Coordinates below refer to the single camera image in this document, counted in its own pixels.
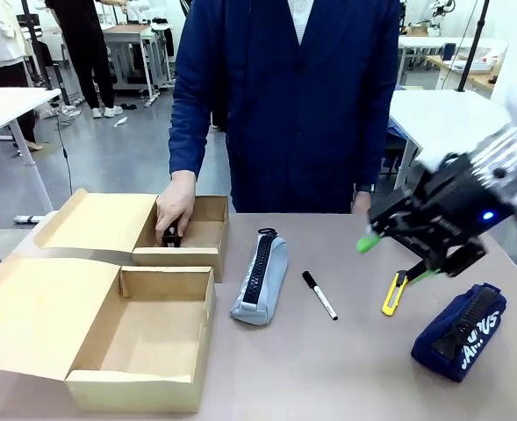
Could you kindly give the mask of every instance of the black marker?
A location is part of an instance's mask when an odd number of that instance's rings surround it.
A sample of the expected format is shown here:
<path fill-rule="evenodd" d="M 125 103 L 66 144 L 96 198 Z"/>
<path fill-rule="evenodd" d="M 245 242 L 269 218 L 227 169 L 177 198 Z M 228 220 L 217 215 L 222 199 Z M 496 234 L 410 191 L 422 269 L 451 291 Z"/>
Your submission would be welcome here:
<path fill-rule="evenodd" d="M 317 285 L 317 282 L 314 280 L 314 278 L 311 276 L 308 270 L 303 272 L 303 279 L 305 279 L 305 282 L 307 282 L 309 288 L 312 289 L 314 293 L 317 295 L 322 305 L 325 306 L 325 309 L 327 309 L 328 315 L 332 318 L 332 320 L 338 320 L 338 315 L 336 314 L 336 311 L 334 311 L 332 305 L 330 305 L 327 298 L 320 290 L 319 285 Z"/>

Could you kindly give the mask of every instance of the gray tabletop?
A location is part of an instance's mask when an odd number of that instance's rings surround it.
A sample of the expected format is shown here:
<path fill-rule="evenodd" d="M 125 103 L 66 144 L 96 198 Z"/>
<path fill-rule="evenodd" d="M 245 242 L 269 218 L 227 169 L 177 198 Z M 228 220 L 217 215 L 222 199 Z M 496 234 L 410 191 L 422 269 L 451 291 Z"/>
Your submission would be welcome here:
<path fill-rule="evenodd" d="M 272 323 L 258 328 L 233 321 L 229 310 L 264 226 L 287 239 L 290 265 Z M 364 219 L 355 216 L 232 215 L 201 411 L 104 419 L 517 421 L 517 267 L 486 238 L 489 254 L 478 264 L 454 279 L 407 287 L 387 318 L 380 310 L 391 278 L 417 259 L 390 239 L 358 255 L 355 242 L 364 231 Z M 306 286 L 304 270 L 338 321 Z M 443 307 L 477 282 L 502 288 L 508 306 L 457 384 L 419 366 L 410 350 Z M 81 414 L 58 382 L 0 372 L 0 419 L 96 417 Z"/>

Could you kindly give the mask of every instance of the person in background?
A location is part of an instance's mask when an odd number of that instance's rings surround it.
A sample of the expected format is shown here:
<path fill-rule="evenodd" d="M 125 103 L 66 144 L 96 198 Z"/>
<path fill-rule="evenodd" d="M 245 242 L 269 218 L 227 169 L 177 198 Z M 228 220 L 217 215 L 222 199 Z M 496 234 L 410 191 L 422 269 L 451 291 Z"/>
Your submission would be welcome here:
<path fill-rule="evenodd" d="M 0 88 L 27 88 L 24 58 L 32 55 L 24 40 L 16 14 L 8 0 L 0 0 Z M 36 117 L 28 111 L 18 118 L 18 125 L 31 152 L 43 149 L 36 143 L 33 129 Z"/>
<path fill-rule="evenodd" d="M 110 6 L 126 6 L 126 0 L 97 1 Z M 103 116 L 92 80 L 93 71 L 104 103 L 104 116 L 112 118 L 123 113 L 121 107 L 114 103 L 108 51 L 94 1 L 46 0 L 46 7 L 52 10 L 55 20 L 61 27 L 84 99 L 92 109 L 92 117 Z"/>
<path fill-rule="evenodd" d="M 178 218 L 183 235 L 223 96 L 238 212 L 366 213 L 397 81 L 399 16 L 399 0 L 194 0 L 176 57 L 157 241 Z"/>

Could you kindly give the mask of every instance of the desk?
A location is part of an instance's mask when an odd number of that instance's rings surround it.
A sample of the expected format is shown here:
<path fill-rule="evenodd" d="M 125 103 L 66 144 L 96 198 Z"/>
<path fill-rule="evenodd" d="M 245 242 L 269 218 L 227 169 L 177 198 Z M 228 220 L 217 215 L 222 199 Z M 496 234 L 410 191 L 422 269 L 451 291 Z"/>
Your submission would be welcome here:
<path fill-rule="evenodd" d="M 102 31 L 113 28 L 114 26 L 115 26 L 114 24 L 100 23 L 100 28 L 102 29 Z M 49 28 L 44 30 L 43 33 L 51 33 L 53 35 L 62 35 L 61 28 L 59 26 L 50 26 Z"/>
<path fill-rule="evenodd" d="M 450 68 L 448 64 L 443 62 L 439 55 L 430 55 L 427 57 L 427 60 L 440 69 L 440 76 L 435 85 L 436 89 L 456 89 L 457 86 L 459 86 L 463 72 Z M 488 73 L 469 73 L 465 90 L 472 90 L 477 92 L 480 96 L 490 99 L 495 85 L 489 83 L 488 80 L 494 75 L 498 75 L 498 73 L 499 69 L 496 68 L 492 68 Z"/>
<path fill-rule="evenodd" d="M 437 157 L 433 160 L 437 167 L 446 153 L 469 152 L 510 121 L 502 106 L 474 92 L 456 90 L 397 90 L 391 118 L 408 135 L 395 188 L 405 183 L 416 148 L 425 161 Z"/>
<path fill-rule="evenodd" d="M 287 239 L 290 265 L 271 325 L 253 327 L 233 321 L 229 311 L 264 226 Z M 355 241 L 364 233 L 358 216 L 232 215 L 199 414 L 126 418 L 517 420 L 517 267 L 485 236 L 488 256 L 455 279 L 439 275 L 407 287 L 386 318 L 380 309 L 394 272 L 418 259 L 390 239 L 360 255 Z M 306 269 L 338 312 L 337 322 L 301 279 Z M 462 384 L 429 373 L 410 357 L 415 338 L 454 296 L 484 281 L 508 300 L 502 326 Z M 0 419 L 92 417 L 78 411 L 59 382 L 0 372 Z"/>
<path fill-rule="evenodd" d="M 111 60 L 118 79 L 114 87 L 124 90 L 148 89 L 149 99 L 145 103 L 146 107 L 151 106 L 160 95 L 159 88 L 172 86 L 169 56 L 162 44 L 162 36 L 159 35 L 161 31 L 161 28 L 155 29 L 149 25 L 116 25 L 104 30 L 104 39 L 111 49 Z M 133 44 L 139 44 L 141 47 L 147 84 L 129 81 L 133 74 L 129 45 Z"/>
<path fill-rule="evenodd" d="M 37 190 L 39 200 L 45 212 L 52 211 L 53 205 L 46 191 L 46 186 L 41 180 L 39 171 L 36 167 L 28 147 L 25 143 L 24 136 L 20 131 L 17 118 L 34 109 L 35 107 L 46 103 L 52 98 L 58 96 L 61 92 L 58 89 L 45 90 L 41 88 L 0 88 L 0 127 L 9 125 L 12 135 L 18 143 L 20 152 L 24 160 L 24 165 L 30 169 L 33 177 L 32 185 Z"/>
<path fill-rule="evenodd" d="M 408 49 L 432 50 L 441 49 L 444 44 L 452 43 L 457 45 L 457 48 L 470 48 L 473 38 L 458 38 L 458 37 L 399 37 L 399 51 L 402 50 L 400 56 L 399 76 L 397 83 L 400 82 L 400 76 L 405 69 L 406 53 Z M 479 48 L 496 48 L 501 51 L 506 50 L 507 43 L 497 39 L 480 39 L 478 41 Z"/>

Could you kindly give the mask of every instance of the navy blue pencil case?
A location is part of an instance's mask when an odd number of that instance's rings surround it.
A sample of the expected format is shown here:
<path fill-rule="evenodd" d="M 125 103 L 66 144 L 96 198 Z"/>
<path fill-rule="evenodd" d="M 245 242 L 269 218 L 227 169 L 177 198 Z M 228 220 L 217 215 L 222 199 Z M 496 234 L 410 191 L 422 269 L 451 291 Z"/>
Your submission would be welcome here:
<path fill-rule="evenodd" d="M 412 357 L 422 366 L 461 382 L 498 330 L 506 299 L 500 289 L 473 285 L 430 323 L 414 342 Z"/>

